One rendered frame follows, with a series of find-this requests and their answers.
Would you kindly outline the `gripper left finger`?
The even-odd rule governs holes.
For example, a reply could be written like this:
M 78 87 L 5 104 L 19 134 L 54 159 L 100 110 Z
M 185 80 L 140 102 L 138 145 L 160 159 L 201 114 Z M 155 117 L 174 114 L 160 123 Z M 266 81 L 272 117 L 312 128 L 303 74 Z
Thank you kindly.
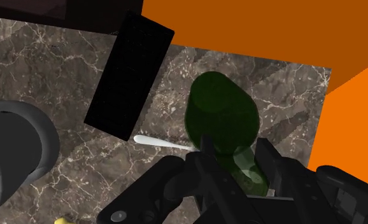
M 232 176 L 214 157 L 209 136 L 185 159 L 164 156 L 111 201 L 97 224 L 163 224 L 185 197 L 201 201 L 194 224 L 258 224 L 258 213 Z

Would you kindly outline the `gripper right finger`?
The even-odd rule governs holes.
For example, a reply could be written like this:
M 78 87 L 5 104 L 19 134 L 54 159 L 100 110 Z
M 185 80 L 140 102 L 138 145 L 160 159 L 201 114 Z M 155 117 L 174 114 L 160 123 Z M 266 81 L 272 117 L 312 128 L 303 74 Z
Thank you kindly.
M 293 199 L 302 224 L 368 224 L 368 183 L 331 165 L 316 171 L 258 138 L 255 162 L 275 196 Z

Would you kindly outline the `white spoon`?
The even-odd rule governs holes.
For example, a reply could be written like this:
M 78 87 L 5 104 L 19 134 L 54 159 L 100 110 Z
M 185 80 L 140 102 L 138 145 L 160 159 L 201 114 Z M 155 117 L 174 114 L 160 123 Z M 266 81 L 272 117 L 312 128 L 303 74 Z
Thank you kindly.
M 168 141 L 164 141 L 164 140 L 157 139 L 157 138 L 150 137 L 150 136 L 136 135 L 133 137 L 133 140 L 138 144 L 168 147 L 168 148 L 178 148 L 178 149 L 187 150 L 187 151 L 197 151 L 197 148 L 193 146 L 183 146 L 179 144 L 174 144 L 174 143 L 170 143 Z

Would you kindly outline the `dark green glass bottle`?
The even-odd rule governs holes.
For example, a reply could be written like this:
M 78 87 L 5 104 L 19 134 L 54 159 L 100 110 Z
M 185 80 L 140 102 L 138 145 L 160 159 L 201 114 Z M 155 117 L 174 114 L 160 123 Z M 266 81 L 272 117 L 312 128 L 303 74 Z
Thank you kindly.
M 260 117 L 254 100 L 226 75 L 209 71 L 190 87 L 185 129 L 196 148 L 203 134 L 212 138 L 215 158 L 248 195 L 267 195 L 269 183 L 251 148 Z

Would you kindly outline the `black rectangular box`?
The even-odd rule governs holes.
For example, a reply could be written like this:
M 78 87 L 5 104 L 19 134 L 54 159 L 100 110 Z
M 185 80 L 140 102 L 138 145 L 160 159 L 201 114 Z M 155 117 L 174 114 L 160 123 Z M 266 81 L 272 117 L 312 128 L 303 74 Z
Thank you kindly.
M 173 36 L 173 30 L 128 11 L 84 123 L 128 141 Z

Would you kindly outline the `grey round pot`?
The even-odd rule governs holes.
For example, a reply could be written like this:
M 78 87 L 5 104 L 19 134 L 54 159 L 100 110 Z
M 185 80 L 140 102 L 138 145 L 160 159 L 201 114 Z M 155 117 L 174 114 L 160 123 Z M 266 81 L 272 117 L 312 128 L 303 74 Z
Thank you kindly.
M 51 171 L 59 152 L 59 135 L 46 113 L 26 102 L 1 100 L 0 206 Z

